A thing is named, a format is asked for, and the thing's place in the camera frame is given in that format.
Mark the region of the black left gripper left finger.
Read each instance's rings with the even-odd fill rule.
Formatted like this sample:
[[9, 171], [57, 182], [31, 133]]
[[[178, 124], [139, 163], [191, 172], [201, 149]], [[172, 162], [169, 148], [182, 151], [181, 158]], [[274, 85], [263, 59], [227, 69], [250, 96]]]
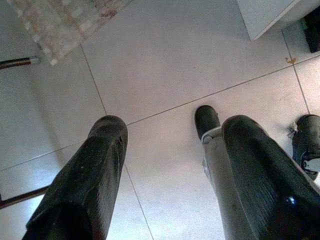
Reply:
[[25, 240], [105, 240], [128, 144], [125, 122], [106, 115], [56, 175], [26, 224]]

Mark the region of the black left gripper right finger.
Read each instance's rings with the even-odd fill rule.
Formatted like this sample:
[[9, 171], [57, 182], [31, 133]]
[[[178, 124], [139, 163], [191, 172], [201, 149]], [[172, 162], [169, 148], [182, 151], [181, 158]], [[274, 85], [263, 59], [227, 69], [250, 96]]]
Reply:
[[320, 189], [253, 119], [228, 118], [222, 138], [236, 191], [258, 240], [317, 240]]

